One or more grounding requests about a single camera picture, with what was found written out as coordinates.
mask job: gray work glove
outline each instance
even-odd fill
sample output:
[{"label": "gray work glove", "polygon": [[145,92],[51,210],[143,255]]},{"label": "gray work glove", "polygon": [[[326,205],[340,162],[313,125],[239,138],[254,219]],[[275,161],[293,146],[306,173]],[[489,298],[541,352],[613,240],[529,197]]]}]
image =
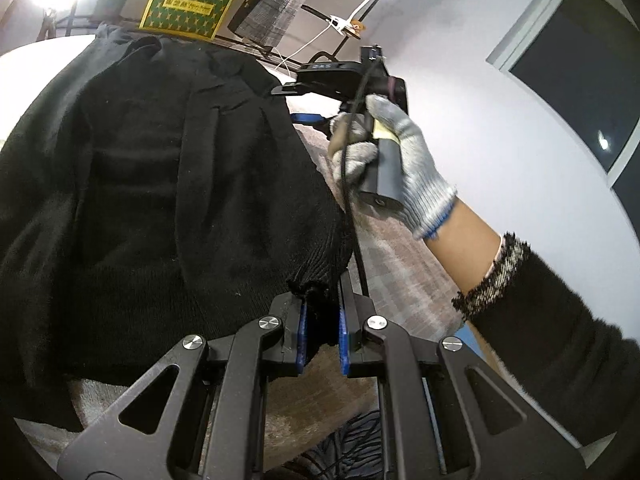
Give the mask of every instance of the gray work glove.
[{"label": "gray work glove", "polygon": [[[407,114],[388,99],[367,96],[367,110],[400,139],[402,154],[402,203],[401,212],[392,213],[381,206],[366,206],[359,200],[358,208],[377,218],[395,216],[412,232],[414,238],[434,237],[439,227],[449,217],[456,200],[456,189],[436,170],[433,157],[424,142],[422,131]],[[333,164],[334,179],[341,186],[340,162],[349,115],[342,113],[331,123],[332,138],[329,157]],[[367,142],[364,118],[357,115],[349,135],[347,150],[347,183],[352,186],[362,176],[367,164],[378,156],[378,147]]]}]

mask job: black clamp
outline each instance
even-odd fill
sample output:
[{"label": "black clamp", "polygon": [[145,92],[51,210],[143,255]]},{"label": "black clamp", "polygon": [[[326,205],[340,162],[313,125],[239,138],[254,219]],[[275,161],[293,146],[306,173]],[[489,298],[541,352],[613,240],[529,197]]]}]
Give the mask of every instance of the black clamp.
[{"label": "black clamp", "polygon": [[[385,480],[582,478],[580,454],[460,339],[411,336],[348,273],[340,300],[343,371],[378,379]],[[66,448],[59,475],[260,479],[267,382],[302,371],[305,339],[292,294],[235,335],[187,336]]]}]

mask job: window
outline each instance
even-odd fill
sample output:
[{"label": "window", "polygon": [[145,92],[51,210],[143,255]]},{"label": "window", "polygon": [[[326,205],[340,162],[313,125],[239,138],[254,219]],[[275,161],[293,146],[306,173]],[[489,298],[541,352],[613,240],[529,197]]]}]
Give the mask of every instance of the window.
[{"label": "window", "polygon": [[640,32],[621,0],[534,0],[487,61],[555,110],[614,185],[640,141]]},{"label": "window", "polygon": [[631,220],[636,234],[640,238],[640,194],[638,183],[640,182],[640,150],[632,153],[631,160],[626,164],[620,177],[615,181],[613,190],[620,199],[626,214]]}]

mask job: window frame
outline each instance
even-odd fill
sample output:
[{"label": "window frame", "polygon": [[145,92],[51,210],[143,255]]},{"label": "window frame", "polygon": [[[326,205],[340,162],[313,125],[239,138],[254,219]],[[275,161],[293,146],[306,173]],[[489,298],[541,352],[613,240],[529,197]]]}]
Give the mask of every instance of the window frame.
[{"label": "window frame", "polygon": [[[486,59],[488,63],[495,66],[500,72],[505,73],[510,78],[517,80],[519,79],[514,76],[510,70],[511,68],[518,62],[520,57],[525,53],[526,49],[529,47],[531,43],[536,39],[540,31],[545,27],[549,19],[554,15],[558,7],[562,3],[563,0],[533,0],[525,12],[519,17],[516,23],[511,27],[511,30],[507,33],[507,35],[502,39],[502,41],[498,44],[498,46],[492,51],[489,57]],[[614,7],[620,14],[626,17],[629,22],[635,28],[638,28],[637,24],[634,22],[631,14],[625,7],[625,4],[622,0],[605,0],[609,5]],[[537,99],[544,103],[545,107],[549,110],[552,110],[554,115],[562,122],[565,128],[569,128],[572,132],[574,130],[569,126],[569,124],[560,116],[558,112],[556,112],[549,104],[547,104],[538,94],[536,94],[529,86],[522,83],[521,86],[528,89]],[[580,139],[580,143],[584,145],[585,149],[595,158],[591,150],[586,147],[586,144]],[[632,131],[629,136],[627,142],[623,146],[618,158],[614,161],[612,167],[608,172],[601,167],[600,163],[598,166],[602,169],[603,172],[606,172],[607,175],[607,185],[611,188],[620,174],[622,174],[629,160],[631,160],[631,156],[634,154],[636,148],[640,144],[640,120],[636,127]]]}]

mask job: sweater sleeve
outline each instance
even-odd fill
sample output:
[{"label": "sweater sleeve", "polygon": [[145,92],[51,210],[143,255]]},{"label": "sweater sleeve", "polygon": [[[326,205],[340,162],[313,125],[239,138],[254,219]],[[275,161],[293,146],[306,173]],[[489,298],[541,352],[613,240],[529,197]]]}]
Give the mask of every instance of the sweater sleeve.
[{"label": "sweater sleeve", "polygon": [[640,349],[594,319],[529,246],[504,237],[489,275],[454,307],[540,406],[583,445],[618,430],[640,396]]}]

